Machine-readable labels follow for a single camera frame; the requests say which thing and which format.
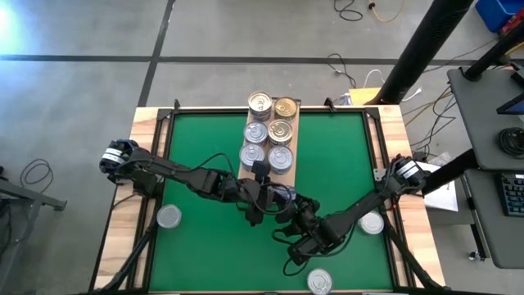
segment wooden board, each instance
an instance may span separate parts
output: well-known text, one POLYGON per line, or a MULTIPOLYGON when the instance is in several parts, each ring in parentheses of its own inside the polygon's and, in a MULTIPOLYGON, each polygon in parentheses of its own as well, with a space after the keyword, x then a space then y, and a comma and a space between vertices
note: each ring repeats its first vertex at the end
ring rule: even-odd
MULTIPOLYGON (((271 106, 271 116, 269 119, 265 122, 266 127, 268 127, 269 123, 273 120, 275 120, 275 114, 274 114, 274 107, 275 107, 276 100, 273 100, 273 105, 271 106)), ((272 171, 269 172, 269 177, 271 178, 271 181, 277 184, 285 184, 289 186, 295 186, 295 171, 296 171, 296 147, 298 145, 298 128, 299 128, 299 119, 300 119, 300 104, 299 109, 296 110, 296 116, 293 121, 290 122, 291 127, 293 128, 293 135, 291 137, 291 142, 289 142, 289 145, 287 146, 291 151, 293 152, 293 164, 291 166, 291 169, 285 174, 285 175, 276 175, 272 171)), ((248 113, 246 125, 254 121, 253 115, 251 113, 248 113)), ((269 144, 269 138, 268 142, 264 146, 265 155, 266 155, 266 161, 267 156, 269 154, 269 150, 271 149, 271 145, 269 144)), ((255 174, 253 172, 250 172, 240 165, 240 168, 238 169, 238 178, 249 178, 249 179, 255 179, 255 174)))
MULTIPOLYGON (((378 108, 381 115, 384 137, 386 139, 388 157, 392 158, 397 154, 410 155, 411 150, 409 148, 408 135, 405 131, 400 108, 398 106, 378 106, 378 108)), ((204 109, 204 107, 182 107, 181 109, 204 109)), ((157 112, 157 107, 140 107, 135 113, 130 138, 137 141, 141 147, 146 149, 151 149, 157 112)), ((382 159, 377 149, 377 134, 374 132, 373 125, 370 127, 372 130, 373 148, 375 149, 375 155, 377 155, 377 163, 381 165, 382 159)), ((162 144, 160 144, 160 152, 163 152, 165 132, 163 132, 160 141, 162 142, 162 144)), ((121 198, 128 196, 129 192, 129 188, 119 188, 115 201, 117 202, 121 198)), ((109 228, 106 233, 106 241, 102 249, 102 257, 97 270, 95 288, 101 288, 107 284, 131 252, 139 209, 140 199, 137 198, 121 204, 111 214, 109 228)), ((409 249, 424 270, 426 270, 437 283, 444 285, 444 276, 440 268, 424 200, 417 196, 403 196, 400 199, 400 211, 409 249)), ((397 251, 395 251, 395 259, 397 260, 397 269, 400 270, 400 284, 405 285, 406 280, 403 276, 402 261, 397 251)), ((138 269, 138 273, 140 275, 137 276, 137 285, 139 285, 142 278, 140 268, 138 269)))

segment gray floor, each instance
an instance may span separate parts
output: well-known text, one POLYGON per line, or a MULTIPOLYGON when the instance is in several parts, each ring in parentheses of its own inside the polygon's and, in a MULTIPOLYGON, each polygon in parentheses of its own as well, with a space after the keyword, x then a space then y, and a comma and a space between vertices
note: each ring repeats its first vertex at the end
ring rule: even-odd
MULTIPOLYGON (((400 0, 377 1, 384 17, 400 0)), ((398 20, 376 21, 367 1, 354 8, 359 22, 342 21, 332 2, 320 0, 178 0, 169 23, 163 56, 397 58, 430 5, 408 0, 398 20)), ((0 4, 2 54, 151 55, 167 0, 22 0, 0 4)), ((440 50, 449 59, 494 39, 474 8, 440 50)), ((479 57, 483 48, 462 59, 479 57)), ((15 290, 38 294, 87 290, 109 211, 112 186, 97 163, 111 139, 129 136, 133 111, 147 63, 0 61, 0 164, 17 179, 32 159, 46 158, 55 171, 48 190, 68 201, 66 210, 42 210, 42 218, 21 262, 15 290)), ((392 66, 348 65, 359 87, 371 69, 387 77, 392 66)), ((401 104, 409 111, 436 98, 447 86, 447 66, 423 75, 422 93, 401 104)), ((367 86, 380 86, 373 74, 367 86)), ((320 104, 349 87, 325 65, 159 64, 149 107, 243 105, 263 89, 273 95, 320 104)), ((445 102, 437 109, 441 110, 445 102)), ((469 148, 457 116, 431 142, 431 153, 456 157, 469 148)), ((417 142, 435 119, 427 111, 408 126, 417 142)), ((520 270, 498 270, 490 262, 471 263, 472 236, 464 227, 435 227, 435 240, 447 283, 471 291, 522 293, 520 270)))

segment green mat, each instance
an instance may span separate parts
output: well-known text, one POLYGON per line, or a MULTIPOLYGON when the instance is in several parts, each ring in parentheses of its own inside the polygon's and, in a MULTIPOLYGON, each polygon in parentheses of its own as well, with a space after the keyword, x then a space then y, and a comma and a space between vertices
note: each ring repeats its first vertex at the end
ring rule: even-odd
MULTIPOLYGON (((181 115, 175 119, 171 160, 196 166, 225 152, 237 170, 246 115, 181 115)), ((373 174, 359 113, 300 114, 296 189, 320 201, 321 216, 347 208, 373 188, 373 174)), ((227 169, 224 159, 208 167, 227 169)), ((307 290, 310 270, 321 267, 333 289, 388 289, 391 276, 382 235, 355 231, 338 256, 313 258, 300 274, 286 277, 287 245, 271 239, 282 228, 271 216, 250 227, 234 204, 199 198, 169 181, 164 204, 183 214, 176 229, 160 229, 151 274, 151 291, 307 290)), ((291 263, 288 272, 296 270, 291 263)))

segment black metal frame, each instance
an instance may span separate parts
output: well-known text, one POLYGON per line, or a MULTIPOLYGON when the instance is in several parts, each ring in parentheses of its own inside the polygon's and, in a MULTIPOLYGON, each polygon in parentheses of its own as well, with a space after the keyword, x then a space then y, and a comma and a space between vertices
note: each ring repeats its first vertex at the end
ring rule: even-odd
MULTIPOLYGON (((387 156, 387 150, 386 150, 386 140, 384 138, 384 134, 382 130, 382 123, 381 123, 381 119, 379 115, 379 109, 377 107, 337 107, 336 110, 330 109, 329 107, 302 107, 300 109, 300 113, 334 113, 334 112, 358 113, 362 116, 362 120, 364 124, 364 134, 365 134, 366 143, 368 146, 368 154, 369 154, 370 164, 372 167, 372 172, 373 172, 373 169, 378 168, 377 161, 376 161, 376 155, 373 149, 373 139, 371 138, 370 124, 368 122, 368 118, 373 119, 373 123, 375 124, 375 129, 377 131, 377 141, 378 141, 378 145, 381 151, 382 161, 385 166, 389 163, 389 158, 387 156)), ((169 158, 169 154, 171 152, 171 143, 173 140, 176 116, 179 116, 179 115, 223 115, 223 114, 246 114, 247 115, 247 113, 248 113, 247 107, 184 108, 184 107, 180 107, 178 101, 175 101, 174 108, 161 108, 158 110, 156 126, 155 126, 155 133, 154 133, 153 142, 151 145, 151 153, 154 153, 154 154, 158 153, 158 146, 160 142, 161 130, 164 126, 165 120, 168 120, 168 130, 167 130, 167 135, 166 135, 167 138, 165 140, 165 150, 164 150, 163 157, 169 158)), ((160 205, 163 202, 163 197, 164 197, 163 194, 161 194, 160 196, 156 198, 155 211, 157 211, 160 208, 160 205)), ((137 221, 138 222, 137 231, 135 234, 133 246, 136 245, 137 241, 142 236, 142 232, 143 232, 145 223, 147 222, 145 217, 146 217, 148 205, 149 205, 149 202, 147 199, 142 200, 140 213, 139 213, 139 217, 137 221)), ((394 206, 392 210, 395 216, 395 227, 402 241, 406 243, 405 231, 404 231, 404 226, 402 224, 400 209, 398 206, 394 206)), ((107 221, 106 227, 108 227, 110 219, 111 219, 111 215, 107 221)), ((142 286, 139 288, 134 287, 135 277, 136 277, 136 262, 135 262, 135 265, 133 266, 132 270, 130 271, 128 275, 128 280, 127 280, 125 290, 122 290, 122 291, 124 292, 129 291, 133 293, 137 291, 144 292, 144 293, 148 292, 150 288, 150 283, 151 283, 151 271, 152 271, 152 264, 153 264, 154 255, 155 255, 154 249, 156 245, 156 234, 157 232, 154 231, 152 234, 151 240, 149 242, 148 249, 147 249, 146 265, 145 265, 145 270, 143 273, 142 286)), ((384 243, 386 247, 386 255, 388 258, 388 266, 390 269, 391 282, 393 284, 393 288, 397 288, 400 286, 400 283, 399 283, 398 270, 396 269, 395 257, 393 255, 393 248, 391 246, 392 241, 389 239, 386 233, 383 234, 383 238, 384 238, 384 243)), ((89 290, 93 290, 94 288, 104 242, 105 242, 105 239, 101 245, 101 250, 99 252, 96 267, 93 271, 93 279, 89 287, 89 290)), ((413 272, 410 270, 406 262, 404 262, 404 270, 406 272, 406 278, 408 278, 407 279, 408 286, 415 287, 413 272)), ((346 294, 361 294, 361 293, 348 292, 346 294)))

